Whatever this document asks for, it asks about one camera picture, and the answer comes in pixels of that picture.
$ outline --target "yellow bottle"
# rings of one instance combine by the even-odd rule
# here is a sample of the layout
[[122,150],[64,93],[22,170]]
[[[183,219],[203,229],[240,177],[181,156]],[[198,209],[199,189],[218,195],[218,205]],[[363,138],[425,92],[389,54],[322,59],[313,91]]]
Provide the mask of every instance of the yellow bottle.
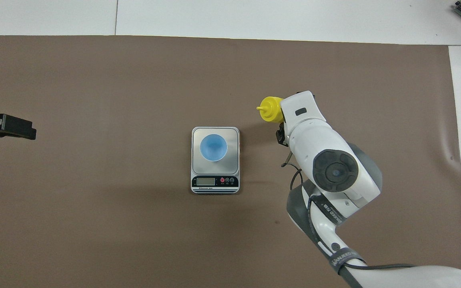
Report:
[[280,101],[284,100],[279,97],[266,97],[262,100],[261,106],[257,107],[261,117],[264,121],[267,122],[284,122],[284,115],[282,115],[282,110],[280,109]]

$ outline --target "cable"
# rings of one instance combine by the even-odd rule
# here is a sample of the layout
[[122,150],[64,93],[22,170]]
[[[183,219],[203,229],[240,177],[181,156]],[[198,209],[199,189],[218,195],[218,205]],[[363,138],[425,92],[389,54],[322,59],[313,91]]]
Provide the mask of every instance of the cable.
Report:
[[[311,205],[313,203],[312,198],[309,197],[309,202],[307,202],[307,217],[309,218],[309,227],[311,228],[311,232],[316,238],[318,242],[321,242],[330,252],[332,251],[327,244],[322,241],[322,239],[319,237],[318,232],[314,228],[313,220],[311,218]],[[412,264],[388,264],[388,265],[377,265],[377,266],[356,266],[348,263],[344,263],[344,267],[348,267],[351,269],[358,269],[358,270],[383,270],[383,269],[394,269],[394,268],[411,268],[411,267],[416,267],[416,265]]]
[[344,263],[345,267],[358,270],[382,270],[382,269],[394,269],[394,268],[412,268],[417,265],[412,264],[388,264],[388,265],[377,265],[377,266],[356,266],[348,263]]
[[287,159],[285,160],[285,162],[280,165],[280,167],[282,168],[284,168],[286,165],[291,165],[297,170],[296,173],[293,175],[293,178],[291,179],[291,183],[289,184],[289,191],[293,190],[293,183],[295,182],[296,176],[298,174],[300,175],[300,183],[303,184],[302,168],[298,168],[295,164],[289,162],[292,155],[293,153],[289,152],[289,155],[287,155]]

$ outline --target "brown surface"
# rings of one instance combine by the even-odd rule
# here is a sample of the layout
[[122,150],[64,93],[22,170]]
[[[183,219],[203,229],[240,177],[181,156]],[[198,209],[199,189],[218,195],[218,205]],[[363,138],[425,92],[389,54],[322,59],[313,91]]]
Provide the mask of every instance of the brown surface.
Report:
[[[0,36],[0,287],[346,287],[289,220],[264,96],[311,90],[384,174],[339,228],[370,264],[461,268],[461,165],[444,46]],[[190,192],[190,133],[236,126],[242,188]]]

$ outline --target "blue plastic cup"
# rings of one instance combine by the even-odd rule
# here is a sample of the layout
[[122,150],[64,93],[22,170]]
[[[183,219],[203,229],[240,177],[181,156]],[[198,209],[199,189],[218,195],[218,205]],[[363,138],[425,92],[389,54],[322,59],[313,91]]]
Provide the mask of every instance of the blue plastic cup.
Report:
[[227,154],[227,142],[220,135],[207,135],[200,142],[200,153],[211,162],[220,161]]

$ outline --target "digital scale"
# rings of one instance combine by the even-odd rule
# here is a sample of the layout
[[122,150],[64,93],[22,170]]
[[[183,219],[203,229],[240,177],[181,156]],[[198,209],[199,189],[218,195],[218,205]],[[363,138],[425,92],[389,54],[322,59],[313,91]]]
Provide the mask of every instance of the digital scale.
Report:
[[192,131],[192,191],[232,194],[240,187],[239,130],[195,127]]

